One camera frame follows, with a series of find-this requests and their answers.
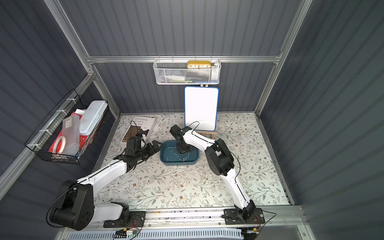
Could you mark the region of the teal plastic storage tray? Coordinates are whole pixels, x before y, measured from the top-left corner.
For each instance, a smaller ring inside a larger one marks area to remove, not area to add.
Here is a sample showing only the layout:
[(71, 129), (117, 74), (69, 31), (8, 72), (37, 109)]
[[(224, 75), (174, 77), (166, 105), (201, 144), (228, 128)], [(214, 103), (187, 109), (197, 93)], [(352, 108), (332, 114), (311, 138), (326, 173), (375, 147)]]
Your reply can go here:
[(160, 160), (166, 166), (188, 166), (194, 165), (199, 159), (199, 150), (193, 148), (192, 151), (180, 154), (177, 150), (177, 141), (166, 141), (162, 144)]

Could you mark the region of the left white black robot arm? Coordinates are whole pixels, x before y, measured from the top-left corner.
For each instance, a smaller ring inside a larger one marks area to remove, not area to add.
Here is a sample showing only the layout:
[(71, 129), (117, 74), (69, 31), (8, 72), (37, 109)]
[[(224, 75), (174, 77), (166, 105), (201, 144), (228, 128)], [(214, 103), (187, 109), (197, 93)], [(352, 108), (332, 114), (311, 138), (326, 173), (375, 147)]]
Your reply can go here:
[(139, 136), (130, 137), (123, 152), (105, 167), (76, 181), (65, 181), (46, 214), (46, 222), (54, 228), (83, 230), (89, 224), (103, 222), (106, 227), (126, 227), (131, 221), (129, 206), (111, 202), (96, 205), (94, 198), (115, 179), (134, 170), (158, 153), (162, 143), (145, 143)]

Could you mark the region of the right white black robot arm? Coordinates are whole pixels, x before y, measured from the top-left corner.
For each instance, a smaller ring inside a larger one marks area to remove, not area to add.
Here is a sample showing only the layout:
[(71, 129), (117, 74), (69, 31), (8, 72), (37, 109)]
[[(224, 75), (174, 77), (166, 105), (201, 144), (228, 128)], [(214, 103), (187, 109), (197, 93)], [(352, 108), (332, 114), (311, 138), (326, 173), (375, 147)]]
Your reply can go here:
[(230, 191), (238, 218), (247, 223), (253, 218), (256, 205), (250, 199), (238, 180), (235, 170), (234, 156), (222, 139), (212, 140), (198, 134), (190, 127), (180, 128), (174, 125), (170, 130), (171, 135), (177, 141), (177, 150), (180, 154), (190, 152), (196, 148), (205, 153), (208, 165), (212, 172), (220, 176)]

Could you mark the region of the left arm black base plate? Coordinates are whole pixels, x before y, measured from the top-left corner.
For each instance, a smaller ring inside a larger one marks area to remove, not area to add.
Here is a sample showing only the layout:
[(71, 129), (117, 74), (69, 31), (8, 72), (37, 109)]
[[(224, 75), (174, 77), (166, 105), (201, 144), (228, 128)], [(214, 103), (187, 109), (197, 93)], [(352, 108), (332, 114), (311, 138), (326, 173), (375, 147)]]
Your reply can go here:
[(105, 221), (103, 227), (106, 229), (111, 228), (141, 228), (146, 219), (145, 211), (133, 211), (129, 213), (122, 213), (122, 215), (113, 221)]

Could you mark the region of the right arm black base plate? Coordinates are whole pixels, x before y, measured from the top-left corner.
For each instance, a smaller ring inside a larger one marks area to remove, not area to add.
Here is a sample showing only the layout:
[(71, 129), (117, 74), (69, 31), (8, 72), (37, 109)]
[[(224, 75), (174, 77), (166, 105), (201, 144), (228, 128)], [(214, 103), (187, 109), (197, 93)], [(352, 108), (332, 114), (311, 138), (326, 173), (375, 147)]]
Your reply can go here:
[(238, 209), (224, 209), (221, 217), (225, 220), (226, 225), (261, 225), (266, 222), (261, 208), (255, 208), (251, 214)]

